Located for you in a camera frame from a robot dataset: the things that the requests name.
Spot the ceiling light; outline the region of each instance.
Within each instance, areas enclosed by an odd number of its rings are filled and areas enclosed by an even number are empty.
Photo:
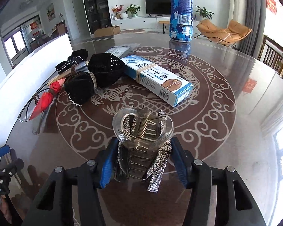
[[[33,2],[33,0],[25,0],[24,2],[21,2],[20,3],[20,9],[23,9],[23,8],[27,7],[32,2]]]

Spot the table glass top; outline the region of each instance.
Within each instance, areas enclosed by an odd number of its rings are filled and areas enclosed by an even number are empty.
[[[24,169],[10,184],[10,197],[21,217],[57,166],[78,167],[105,149],[113,115],[125,106],[162,109],[174,121],[184,149],[209,166],[238,171],[271,226],[283,218],[283,80],[267,65],[231,48],[193,39],[183,44],[166,34],[120,34],[73,45],[90,58],[112,46],[135,44],[133,54],[165,67],[194,85],[190,96],[171,107],[131,78],[122,77],[78,107],[64,90],[48,111],[33,121],[17,121],[7,144]],[[214,224],[212,189],[208,225]],[[79,221],[76,190],[73,208]],[[130,178],[111,180],[99,199],[107,225],[181,225],[191,191],[179,182],[169,160],[159,192]]]

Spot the white vase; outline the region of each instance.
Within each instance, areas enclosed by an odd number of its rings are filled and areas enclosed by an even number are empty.
[[[128,14],[127,14],[127,13],[121,13],[121,18],[122,18],[122,19],[128,18]]]

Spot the white and blue box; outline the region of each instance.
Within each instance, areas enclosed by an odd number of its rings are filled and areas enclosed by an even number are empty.
[[[138,69],[153,64],[137,55],[130,55],[121,60],[126,64],[125,73],[134,80]],[[140,84],[173,107],[188,97],[193,89],[192,83],[159,65],[141,71]]]

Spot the red poster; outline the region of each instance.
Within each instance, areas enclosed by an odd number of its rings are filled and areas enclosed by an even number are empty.
[[[39,33],[39,28],[38,28],[38,24],[37,22],[33,22],[30,24],[30,27],[31,27],[31,31],[32,31],[32,34],[33,35],[36,35]]]
[[[257,81],[249,78],[248,81],[245,83],[242,91],[246,93],[251,93],[254,87],[256,86],[256,84]]]
[[[33,22],[30,24],[31,30],[38,28],[37,22]]]
[[[266,8],[274,14],[277,13],[277,3],[274,0],[266,0]]]

